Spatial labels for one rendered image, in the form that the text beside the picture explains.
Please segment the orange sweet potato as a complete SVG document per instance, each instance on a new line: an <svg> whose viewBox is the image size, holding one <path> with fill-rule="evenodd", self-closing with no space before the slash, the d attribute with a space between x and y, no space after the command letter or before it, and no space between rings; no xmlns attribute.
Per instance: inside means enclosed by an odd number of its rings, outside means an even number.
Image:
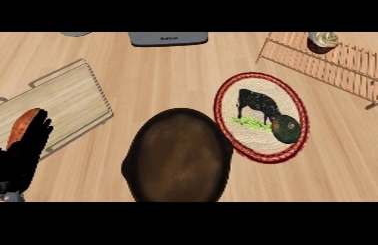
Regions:
<svg viewBox="0 0 378 245"><path fill-rule="evenodd" d="M30 109L17 119L12 126L12 130L11 130L6 148L11 148L11 146L17 142L28 140L28 137L30 137L28 128L39 112L40 112L40 108Z"/></svg>

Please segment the pale wooden cutting board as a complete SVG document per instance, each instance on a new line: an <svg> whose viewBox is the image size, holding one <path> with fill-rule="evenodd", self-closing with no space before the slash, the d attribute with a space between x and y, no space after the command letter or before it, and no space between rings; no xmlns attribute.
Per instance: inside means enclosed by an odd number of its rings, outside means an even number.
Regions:
<svg viewBox="0 0 378 245"><path fill-rule="evenodd" d="M30 82L30 89L0 97L0 148L5 149L14 123L33 108L48 111L53 131L40 159L49 157L113 117L113 109L90 64L79 59Z"/></svg>

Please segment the green avocado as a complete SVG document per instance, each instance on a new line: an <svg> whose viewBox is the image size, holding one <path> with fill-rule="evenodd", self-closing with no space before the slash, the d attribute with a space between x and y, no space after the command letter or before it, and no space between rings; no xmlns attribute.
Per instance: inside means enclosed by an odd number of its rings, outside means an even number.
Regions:
<svg viewBox="0 0 378 245"><path fill-rule="evenodd" d="M285 144L293 144L302 136L302 126L297 120L288 115L279 115L272 122L275 138Z"/></svg>

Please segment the oval red-rimmed cow placemat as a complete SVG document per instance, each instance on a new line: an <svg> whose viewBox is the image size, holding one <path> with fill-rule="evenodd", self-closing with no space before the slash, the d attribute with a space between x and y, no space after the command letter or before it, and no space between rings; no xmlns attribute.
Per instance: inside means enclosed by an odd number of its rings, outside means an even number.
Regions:
<svg viewBox="0 0 378 245"><path fill-rule="evenodd" d="M276 116L291 116L302 126L296 143L273 136ZM214 98L214 120L237 152L265 164L278 164L297 156L307 143L310 120L303 100L290 85L272 75L247 72L222 84Z"/></svg>

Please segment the white-frosted chocolate cupcake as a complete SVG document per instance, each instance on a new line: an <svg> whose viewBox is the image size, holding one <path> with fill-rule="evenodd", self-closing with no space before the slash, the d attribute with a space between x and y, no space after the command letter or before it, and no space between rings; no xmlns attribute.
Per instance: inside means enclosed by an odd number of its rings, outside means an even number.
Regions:
<svg viewBox="0 0 378 245"><path fill-rule="evenodd" d="M334 32L310 32L307 48L316 54L327 54L338 46L338 36Z"/></svg>

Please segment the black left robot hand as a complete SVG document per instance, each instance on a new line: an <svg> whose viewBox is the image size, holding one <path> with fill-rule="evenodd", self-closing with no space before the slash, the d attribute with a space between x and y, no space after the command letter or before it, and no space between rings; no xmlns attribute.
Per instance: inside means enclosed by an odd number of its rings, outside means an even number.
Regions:
<svg viewBox="0 0 378 245"><path fill-rule="evenodd" d="M48 111L40 110L24 136L6 149L0 149L0 194L22 193L31 184L40 155L53 130Z"/></svg>

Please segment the dark brown cast-iron pan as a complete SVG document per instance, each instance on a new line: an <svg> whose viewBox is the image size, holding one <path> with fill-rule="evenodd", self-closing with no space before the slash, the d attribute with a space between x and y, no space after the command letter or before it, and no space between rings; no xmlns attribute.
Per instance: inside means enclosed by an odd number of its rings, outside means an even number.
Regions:
<svg viewBox="0 0 378 245"><path fill-rule="evenodd" d="M139 202L214 202L228 184L234 146L211 118L189 108L158 113L121 165Z"/></svg>

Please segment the grey flat appliance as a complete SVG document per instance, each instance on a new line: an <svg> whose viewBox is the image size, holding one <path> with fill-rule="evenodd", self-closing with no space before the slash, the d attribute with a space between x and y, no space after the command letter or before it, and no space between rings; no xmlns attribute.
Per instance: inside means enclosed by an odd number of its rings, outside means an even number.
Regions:
<svg viewBox="0 0 378 245"><path fill-rule="evenodd" d="M197 45L209 41L207 32L130 32L129 36L138 47Z"/></svg>

